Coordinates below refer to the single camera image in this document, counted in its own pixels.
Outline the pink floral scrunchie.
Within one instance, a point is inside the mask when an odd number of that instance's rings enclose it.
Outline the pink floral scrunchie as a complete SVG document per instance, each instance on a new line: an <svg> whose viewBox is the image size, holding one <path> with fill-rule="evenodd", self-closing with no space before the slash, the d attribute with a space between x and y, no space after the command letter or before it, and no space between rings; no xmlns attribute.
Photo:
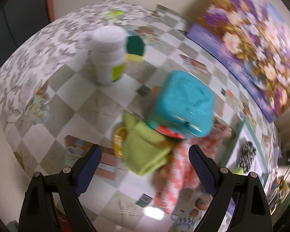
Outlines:
<svg viewBox="0 0 290 232"><path fill-rule="evenodd" d="M219 117L214 117L211 137L215 140L230 139L233 134L231 127Z"/></svg>

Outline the checkered tablecloth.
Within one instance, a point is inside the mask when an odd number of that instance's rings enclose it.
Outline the checkered tablecloth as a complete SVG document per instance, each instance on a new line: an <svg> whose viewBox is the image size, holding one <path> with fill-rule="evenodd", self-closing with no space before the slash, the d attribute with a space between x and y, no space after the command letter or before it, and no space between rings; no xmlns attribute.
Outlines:
<svg viewBox="0 0 290 232"><path fill-rule="evenodd" d="M20 231L271 231L273 118L287 102L266 4L196 24L109 0L48 24L0 68L0 117L31 177Z"/></svg>

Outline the yellow round lid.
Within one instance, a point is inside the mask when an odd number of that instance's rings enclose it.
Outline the yellow round lid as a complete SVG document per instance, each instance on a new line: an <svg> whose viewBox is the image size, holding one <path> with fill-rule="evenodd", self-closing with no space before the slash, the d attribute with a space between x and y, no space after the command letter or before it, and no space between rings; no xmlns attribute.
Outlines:
<svg viewBox="0 0 290 232"><path fill-rule="evenodd" d="M125 142L127 134L128 132L124 126L117 128L113 134L114 154L119 158L123 157L123 146L124 146L124 142Z"/></svg>

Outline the leopard print scrunchie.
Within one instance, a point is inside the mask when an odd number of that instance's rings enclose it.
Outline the leopard print scrunchie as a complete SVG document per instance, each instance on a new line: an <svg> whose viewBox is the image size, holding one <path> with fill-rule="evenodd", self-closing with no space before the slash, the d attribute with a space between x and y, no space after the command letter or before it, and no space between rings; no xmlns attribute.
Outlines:
<svg viewBox="0 0 290 232"><path fill-rule="evenodd" d="M244 173L248 173L252 167L253 160L256 156L256 148L251 141L246 141L241 146L241 157L238 167L242 167Z"/></svg>

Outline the green microfiber cloth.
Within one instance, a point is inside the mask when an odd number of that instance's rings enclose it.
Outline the green microfiber cloth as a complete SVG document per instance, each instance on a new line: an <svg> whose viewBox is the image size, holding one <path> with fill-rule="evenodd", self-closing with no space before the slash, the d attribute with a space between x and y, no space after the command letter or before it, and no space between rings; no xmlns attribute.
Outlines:
<svg viewBox="0 0 290 232"><path fill-rule="evenodd" d="M124 113L123 120L128 132L123 146L123 160L127 168L144 176L164 166L177 142L130 113Z"/></svg>

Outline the teal plastic treasure box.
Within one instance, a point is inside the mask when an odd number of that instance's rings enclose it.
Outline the teal plastic treasure box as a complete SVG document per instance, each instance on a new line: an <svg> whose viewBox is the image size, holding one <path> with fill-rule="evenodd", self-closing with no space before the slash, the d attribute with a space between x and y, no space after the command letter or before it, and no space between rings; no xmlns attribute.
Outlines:
<svg viewBox="0 0 290 232"><path fill-rule="evenodd" d="M164 81L146 123L173 139L206 137L212 130L215 97L198 78L173 71Z"/></svg>

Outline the small green packet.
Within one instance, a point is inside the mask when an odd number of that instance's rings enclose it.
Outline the small green packet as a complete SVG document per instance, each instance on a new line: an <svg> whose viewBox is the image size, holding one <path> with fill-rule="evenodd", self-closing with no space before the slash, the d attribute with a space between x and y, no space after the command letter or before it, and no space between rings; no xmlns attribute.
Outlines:
<svg viewBox="0 0 290 232"><path fill-rule="evenodd" d="M124 18L126 15L125 11L122 10L112 10L107 14L107 17L111 19L121 19Z"/></svg>

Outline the green tissue pack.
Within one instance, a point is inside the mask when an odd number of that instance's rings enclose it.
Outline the green tissue pack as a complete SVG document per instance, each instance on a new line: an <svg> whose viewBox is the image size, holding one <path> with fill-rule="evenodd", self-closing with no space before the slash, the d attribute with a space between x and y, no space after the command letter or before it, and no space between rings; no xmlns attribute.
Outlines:
<svg viewBox="0 0 290 232"><path fill-rule="evenodd" d="M242 167L236 168L233 172L233 174L237 174L237 175L244 175L244 171Z"/></svg>

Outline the pink white fuzzy sock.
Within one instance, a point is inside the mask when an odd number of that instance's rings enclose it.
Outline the pink white fuzzy sock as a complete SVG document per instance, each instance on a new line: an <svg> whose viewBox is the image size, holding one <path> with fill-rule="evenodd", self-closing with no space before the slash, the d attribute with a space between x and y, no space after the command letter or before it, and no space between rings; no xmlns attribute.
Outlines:
<svg viewBox="0 0 290 232"><path fill-rule="evenodd" d="M198 145L207 157L214 159L221 144L222 141L213 137L191 138L178 143L170 162L160 171L165 183L154 198L156 206L170 214L174 211L183 188L195 189L200 185L200 179L189 160L188 152L192 145Z"/></svg>

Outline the dark cabinet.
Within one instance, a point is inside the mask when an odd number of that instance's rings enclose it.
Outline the dark cabinet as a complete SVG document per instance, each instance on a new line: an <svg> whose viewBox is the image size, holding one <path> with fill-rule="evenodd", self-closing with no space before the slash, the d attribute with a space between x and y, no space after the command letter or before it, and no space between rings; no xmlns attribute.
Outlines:
<svg viewBox="0 0 290 232"><path fill-rule="evenodd" d="M0 11L0 68L15 50L48 25L46 0L9 0Z"/></svg>

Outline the white tray teal rim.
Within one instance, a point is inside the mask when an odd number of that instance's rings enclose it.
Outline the white tray teal rim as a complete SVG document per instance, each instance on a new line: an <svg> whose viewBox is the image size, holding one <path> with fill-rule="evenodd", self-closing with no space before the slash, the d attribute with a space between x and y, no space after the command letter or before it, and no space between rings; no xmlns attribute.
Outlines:
<svg viewBox="0 0 290 232"><path fill-rule="evenodd" d="M237 126L235 136L231 139L226 152L219 163L233 174L245 175L255 173L263 188L266 187L269 170L257 137L247 120Z"/></svg>

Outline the white pill bottle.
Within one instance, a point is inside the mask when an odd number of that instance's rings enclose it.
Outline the white pill bottle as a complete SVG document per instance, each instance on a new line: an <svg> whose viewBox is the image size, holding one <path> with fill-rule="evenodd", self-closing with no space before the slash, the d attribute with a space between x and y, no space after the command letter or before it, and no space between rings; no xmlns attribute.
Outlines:
<svg viewBox="0 0 290 232"><path fill-rule="evenodd" d="M127 57L127 31L119 26L102 26L92 33L90 61L99 84L110 86L120 80Z"/></svg>

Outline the flower painting canvas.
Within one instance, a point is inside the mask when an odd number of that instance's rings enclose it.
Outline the flower painting canvas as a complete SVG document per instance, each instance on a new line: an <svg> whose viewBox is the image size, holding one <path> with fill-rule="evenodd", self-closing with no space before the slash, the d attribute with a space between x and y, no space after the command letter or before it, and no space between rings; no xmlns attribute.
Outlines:
<svg viewBox="0 0 290 232"><path fill-rule="evenodd" d="M188 37L241 82L268 121L290 107L290 28L267 0L209 0Z"/></svg>

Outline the green yellow sponge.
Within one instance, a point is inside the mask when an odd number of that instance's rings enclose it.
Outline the green yellow sponge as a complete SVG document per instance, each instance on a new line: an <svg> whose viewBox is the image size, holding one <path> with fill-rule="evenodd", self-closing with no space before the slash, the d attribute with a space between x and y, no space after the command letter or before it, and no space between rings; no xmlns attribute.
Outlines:
<svg viewBox="0 0 290 232"><path fill-rule="evenodd" d="M145 44L140 36L129 36L127 41L127 61L142 62Z"/></svg>

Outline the grey floral tablecloth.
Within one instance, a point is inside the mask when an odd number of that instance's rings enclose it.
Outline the grey floral tablecloth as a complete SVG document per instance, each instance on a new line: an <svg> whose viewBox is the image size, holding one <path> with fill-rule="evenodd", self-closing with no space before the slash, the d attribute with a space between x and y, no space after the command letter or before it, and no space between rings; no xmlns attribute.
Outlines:
<svg viewBox="0 0 290 232"><path fill-rule="evenodd" d="M126 12L111 19L112 10ZM31 98L60 67L89 48L91 33L106 25L127 25L152 11L132 3L108 0L77 9L53 21L31 36L0 68L0 119L14 123L26 110Z"/></svg>

